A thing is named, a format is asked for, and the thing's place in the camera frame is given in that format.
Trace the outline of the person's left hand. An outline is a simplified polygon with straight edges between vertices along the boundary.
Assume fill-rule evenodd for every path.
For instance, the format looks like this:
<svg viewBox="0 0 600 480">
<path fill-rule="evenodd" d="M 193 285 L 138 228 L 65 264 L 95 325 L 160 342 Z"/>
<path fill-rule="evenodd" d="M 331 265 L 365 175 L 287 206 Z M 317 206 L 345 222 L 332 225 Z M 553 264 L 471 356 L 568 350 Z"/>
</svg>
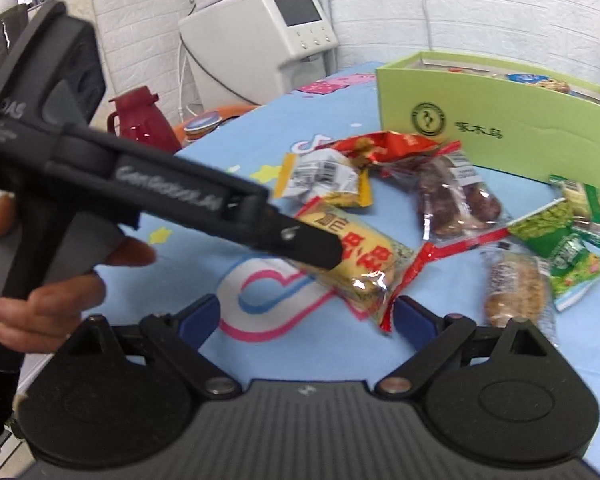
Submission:
<svg viewBox="0 0 600 480">
<path fill-rule="evenodd" d="M 0 237 L 15 223 L 12 196 L 0 195 Z M 100 306 L 106 285 L 94 271 L 31 292 L 25 300 L 0 298 L 0 343 L 21 353 L 57 351 L 81 324 L 82 313 Z"/>
</svg>

